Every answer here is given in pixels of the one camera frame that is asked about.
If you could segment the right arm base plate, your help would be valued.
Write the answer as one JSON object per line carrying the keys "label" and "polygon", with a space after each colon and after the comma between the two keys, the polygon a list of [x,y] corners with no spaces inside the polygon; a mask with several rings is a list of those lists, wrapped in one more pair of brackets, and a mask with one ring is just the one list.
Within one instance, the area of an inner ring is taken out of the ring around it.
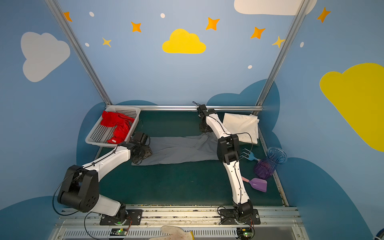
{"label": "right arm base plate", "polygon": [[254,213],[250,215],[249,217],[240,220],[236,219],[236,214],[234,209],[225,209],[225,208],[219,208],[217,210],[220,222],[219,225],[259,225],[261,223],[259,212],[257,210],[254,210]]}

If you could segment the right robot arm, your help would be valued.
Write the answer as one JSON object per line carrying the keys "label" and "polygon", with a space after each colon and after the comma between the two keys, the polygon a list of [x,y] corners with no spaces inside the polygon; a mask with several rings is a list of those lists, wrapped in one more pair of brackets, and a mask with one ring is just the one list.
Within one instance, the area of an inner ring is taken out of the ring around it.
{"label": "right robot arm", "polygon": [[217,156],[226,169],[232,189],[233,217],[237,222],[244,223],[254,214],[254,209],[241,176],[239,137],[225,128],[214,109],[197,104],[197,111],[203,131],[213,132],[218,140]]}

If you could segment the grey t shirt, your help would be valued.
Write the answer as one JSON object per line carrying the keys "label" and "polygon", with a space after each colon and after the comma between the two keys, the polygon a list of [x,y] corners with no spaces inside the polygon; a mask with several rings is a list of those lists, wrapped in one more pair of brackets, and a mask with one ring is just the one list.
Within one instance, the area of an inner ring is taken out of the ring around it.
{"label": "grey t shirt", "polygon": [[187,162],[218,160],[218,139],[213,133],[188,137],[154,137],[153,154],[132,166],[170,165]]}

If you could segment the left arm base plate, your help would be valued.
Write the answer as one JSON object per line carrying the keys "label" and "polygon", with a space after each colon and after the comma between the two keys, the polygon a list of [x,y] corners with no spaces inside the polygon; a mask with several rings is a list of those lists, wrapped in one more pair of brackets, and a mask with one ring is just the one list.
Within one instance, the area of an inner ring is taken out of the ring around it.
{"label": "left arm base plate", "polygon": [[116,216],[102,215],[100,226],[138,226],[141,223],[143,210],[125,209]]}

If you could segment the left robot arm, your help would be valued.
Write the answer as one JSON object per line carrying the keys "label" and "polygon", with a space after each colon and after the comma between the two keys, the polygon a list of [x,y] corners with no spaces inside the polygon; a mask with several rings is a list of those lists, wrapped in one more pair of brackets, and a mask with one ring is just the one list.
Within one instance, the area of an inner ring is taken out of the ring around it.
{"label": "left robot arm", "polygon": [[69,167],[59,186],[58,203],[82,213],[100,214],[101,225],[127,225],[126,205],[101,195],[100,181],[125,162],[140,164],[150,157],[153,154],[150,143],[148,135],[138,132],[93,162]]}

